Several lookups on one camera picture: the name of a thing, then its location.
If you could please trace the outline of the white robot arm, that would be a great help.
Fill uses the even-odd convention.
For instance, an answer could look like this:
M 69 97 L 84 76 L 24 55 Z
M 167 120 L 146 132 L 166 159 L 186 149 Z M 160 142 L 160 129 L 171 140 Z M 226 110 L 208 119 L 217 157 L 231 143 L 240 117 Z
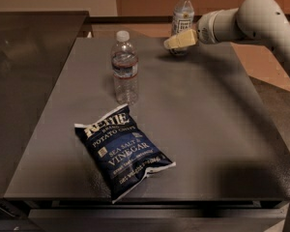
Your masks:
M 203 14 L 196 29 L 164 41 L 166 49 L 233 42 L 267 47 L 290 77 L 290 23 L 275 0 L 245 0 L 239 8 Z

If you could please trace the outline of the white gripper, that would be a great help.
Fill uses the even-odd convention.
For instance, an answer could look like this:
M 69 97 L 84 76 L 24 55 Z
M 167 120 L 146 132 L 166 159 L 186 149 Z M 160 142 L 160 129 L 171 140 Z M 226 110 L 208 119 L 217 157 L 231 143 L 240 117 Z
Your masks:
M 187 29 L 171 36 L 165 40 L 163 45 L 166 49 L 182 48 L 195 45 L 197 37 L 203 44 L 217 44 L 218 40 L 214 33 L 214 23 L 218 15 L 218 11 L 203 14 L 196 23 L 196 31 Z

